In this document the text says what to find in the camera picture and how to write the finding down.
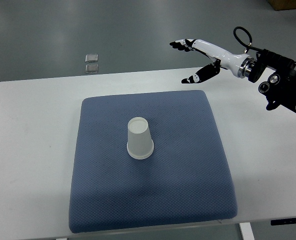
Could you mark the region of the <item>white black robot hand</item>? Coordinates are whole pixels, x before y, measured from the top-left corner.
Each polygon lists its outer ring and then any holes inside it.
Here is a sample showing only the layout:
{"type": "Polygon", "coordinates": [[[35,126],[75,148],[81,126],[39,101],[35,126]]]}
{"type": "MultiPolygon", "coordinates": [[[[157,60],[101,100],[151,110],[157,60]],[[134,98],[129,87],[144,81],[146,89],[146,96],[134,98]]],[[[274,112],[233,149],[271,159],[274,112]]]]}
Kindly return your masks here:
{"type": "Polygon", "coordinates": [[[229,51],[201,39],[180,39],[170,43],[179,51],[197,51],[207,56],[212,63],[201,68],[192,76],[183,79],[183,84],[198,84],[218,75],[221,69],[228,69],[237,78],[248,77],[254,66],[254,59],[248,54],[232,54],[229,51]]]}

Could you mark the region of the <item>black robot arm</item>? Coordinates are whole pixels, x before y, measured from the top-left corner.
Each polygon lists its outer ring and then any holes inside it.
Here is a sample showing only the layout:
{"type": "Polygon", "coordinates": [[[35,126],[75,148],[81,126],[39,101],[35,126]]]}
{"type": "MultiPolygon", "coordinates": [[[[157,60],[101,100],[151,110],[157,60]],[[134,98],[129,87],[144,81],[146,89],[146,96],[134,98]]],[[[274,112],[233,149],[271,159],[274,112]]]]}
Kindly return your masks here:
{"type": "Polygon", "coordinates": [[[246,59],[238,72],[239,77],[247,77],[252,83],[259,80],[269,68],[274,72],[258,86],[258,91],[266,97],[266,110],[283,106],[296,114],[296,61],[267,49],[252,46],[252,36],[245,28],[237,26],[233,30],[235,39],[245,47],[244,52],[256,51],[256,59],[246,59]]]}

